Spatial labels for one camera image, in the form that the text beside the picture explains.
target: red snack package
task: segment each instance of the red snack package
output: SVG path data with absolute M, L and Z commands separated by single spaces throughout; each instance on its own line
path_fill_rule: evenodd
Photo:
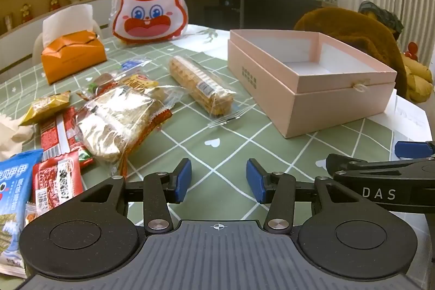
M 41 147 L 44 149 L 42 161 L 70 151 L 78 151 L 80 168 L 94 162 L 91 153 L 76 136 L 73 120 L 76 115 L 74 107 L 68 107 L 56 117 L 40 124 Z
M 33 166 L 33 200 L 38 215 L 82 192 L 77 151 L 49 158 Z

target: cartoon rabbit bag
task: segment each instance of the cartoon rabbit bag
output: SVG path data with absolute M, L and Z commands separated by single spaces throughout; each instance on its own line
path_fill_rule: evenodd
M 113 34 L 127 44 L 171 40 L 188 24 L 184 0 L 112 0 Z

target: silver bolt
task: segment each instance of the silver bolt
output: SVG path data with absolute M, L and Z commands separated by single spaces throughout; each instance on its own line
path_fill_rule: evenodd
M 269 220 L 268 225 L 274 230 L 284 230 L 290 226 L 287 220 L 284 219 L 272 219 Z
M 154 219 L 148 223 L 148 227 L 152 230 L 164 230 L 169 227 L 169 222 L 163 219 Z

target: white chair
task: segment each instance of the white chair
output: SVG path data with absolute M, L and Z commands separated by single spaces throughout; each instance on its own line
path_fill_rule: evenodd
M 93 20 L 92 31 L 95 32 L 99 39 L 103 39 L 103 33 L 101 32 L 101 29 L 95 20 Z M 42 41 L 42 33 L 40 33 L 33 45 L 32 61 L 34 66 L 41 63 L 41 55 L 44 50 L 43 44 L 44 43 Z

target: pink box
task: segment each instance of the pink box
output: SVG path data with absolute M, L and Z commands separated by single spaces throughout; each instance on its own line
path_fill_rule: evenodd
M 282 30 L 232 30 L 228 67 L 285 138 L 383 112 L 397 74 L 332 37 Z

